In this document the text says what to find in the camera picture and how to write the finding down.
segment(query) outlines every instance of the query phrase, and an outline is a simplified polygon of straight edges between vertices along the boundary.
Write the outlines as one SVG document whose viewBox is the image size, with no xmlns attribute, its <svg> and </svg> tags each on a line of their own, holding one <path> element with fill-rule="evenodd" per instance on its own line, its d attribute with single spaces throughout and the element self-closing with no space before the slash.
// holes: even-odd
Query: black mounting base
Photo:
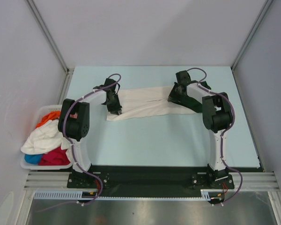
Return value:
<svg viewBox="0 0 281 225">
<path fill-rule="evenodd" d="M 97 166 L 89 172 L 103 182 L 104 197 L 201 197 L 201 189 L 218 189 L 222 193 L 222 183 L 234 189 L 232 176 L 209 182 L 206 167 L 151 167 L 151 166 Z M 96 188 L 94 178 L 87 174 L 70 172 L 68 188 Z"/>
<path fill-rule="evenodd" d="M 100 179 L 103 182 L 103 188 L 108 188 L 108 175 L 101 174 Z M 87 175 L 83 172 L 77 172 L 73 168 L 69 174 L 67 180 L 67 188 L 97 188 L 96 183 L 94 183 L 95 178 Z"/>
<path fill-rule="evenodd" d="M 206 174 L 193 174 L 192 175 L 192 188 L 193 189 L 223 189 L 223 183 L 226 184 L 228 189 L 234 189 L 234 182 L 232 175 L 227 178 L 211 181 Z"/>
</svg>

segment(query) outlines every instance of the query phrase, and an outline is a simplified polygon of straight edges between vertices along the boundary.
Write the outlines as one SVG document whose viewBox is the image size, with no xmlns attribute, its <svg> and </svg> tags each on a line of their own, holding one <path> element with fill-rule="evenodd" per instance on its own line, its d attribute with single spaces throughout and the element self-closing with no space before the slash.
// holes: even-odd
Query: white wall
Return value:
<svg viewBox="0 0 281 225">
<path fill-rule="evenodd" d="M 74 66 L 231 66 L 265 0 L 35 0 Z"/>
<path fill-rule="evenodd" d="M 281 0 L 274 3 L 237 67 L 261 159 L 281 189 Z"/>
<path fill-rule="evenodd" d="M 63 78 L 25 1 L 0 0 L 0 202 L 14 192 L 12 216 L 28 173 L 20 147 L 34 112 L 57 102 Z"/>
</svg>

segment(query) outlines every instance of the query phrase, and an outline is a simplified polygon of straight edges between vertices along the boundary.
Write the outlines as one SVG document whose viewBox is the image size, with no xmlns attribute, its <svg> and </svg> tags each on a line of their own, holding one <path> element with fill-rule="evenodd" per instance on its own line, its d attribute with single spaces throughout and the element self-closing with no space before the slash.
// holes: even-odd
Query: red cloth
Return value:
<svg viewBox="0 0 281 225">
<path fill-rule="evenodd" d="M 43 154 L 38 165 L 68 165 L 70 161 L 67 158 L 66 151 L 58 147 L 47 154 Z"/>
</svg>

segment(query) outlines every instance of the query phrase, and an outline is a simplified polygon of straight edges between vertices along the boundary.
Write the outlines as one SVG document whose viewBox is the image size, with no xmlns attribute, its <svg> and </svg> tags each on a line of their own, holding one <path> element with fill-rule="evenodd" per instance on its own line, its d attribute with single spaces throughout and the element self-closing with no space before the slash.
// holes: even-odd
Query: blue cloth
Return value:
<svg viewBox="0 0 281 225">
<path fill-rule="evenodd" d="M 39 154 L 39 155 L 27 155 L 27 154 L 25 154 L 24 159 L 27 163 L 37 165 L 41 161 L 42 156 L 43 156 L 43 154 Z"/>
</svg>

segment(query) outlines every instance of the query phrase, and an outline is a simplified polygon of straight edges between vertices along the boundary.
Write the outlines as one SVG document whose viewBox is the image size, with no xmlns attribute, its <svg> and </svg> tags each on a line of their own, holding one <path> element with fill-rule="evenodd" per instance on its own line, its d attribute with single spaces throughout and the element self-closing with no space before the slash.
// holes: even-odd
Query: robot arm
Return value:
<svg viewBox="0 0 281 225">
<path fill-rule="evenodd" d="M 94 87 L 99 89 L 115 83 L 115 80 L 107 78 L 103 85 Z M 88 171 L 91 166 L 91 161 L 88 156 L 86 140 L 82 139 L 89 132 L 89 107 L 96 107 L 98 105 L 107 105 L 110 113 L 120 115 L 121 108 L 118 95 L 115 92 L 116 86 L 98 91 L 95 95 L 91 95 L 83 102 L 77 103 L 71 110 L 66 123 L 66 135 L 71 139 L 75 145 L 75 154 L 73 155 L 74 161 L 79 162 L 80 167 Z M 61 108 L 61 115 L 59 119 L 58 128 L 62 132 L 65 116 L 70 106 L 74 103 L 72 99 L 65 99 Z M 77 172 L 82 170 L 74 163 L 73 169 Z"/>
<path fill-rule="evenodd" d="M 204 85 L 207 89 L 210 87 L 206 83 L 198 85 L 197 81 L 192 81 L 187 71 L 176 73 L 176 77 L 177 82 L 168 101 L 202 113 L 203 123 L 210 137 L 211 149 L 207 166 L 209 176 L 212 181 L 225 179 L 228 177 L 228 170 L 222 159 L 225 160 L 227 132 L 223 132 L 232 122 L 230 106 L 220 96 L 202 90 L 199 85 Z"/>
</svg>

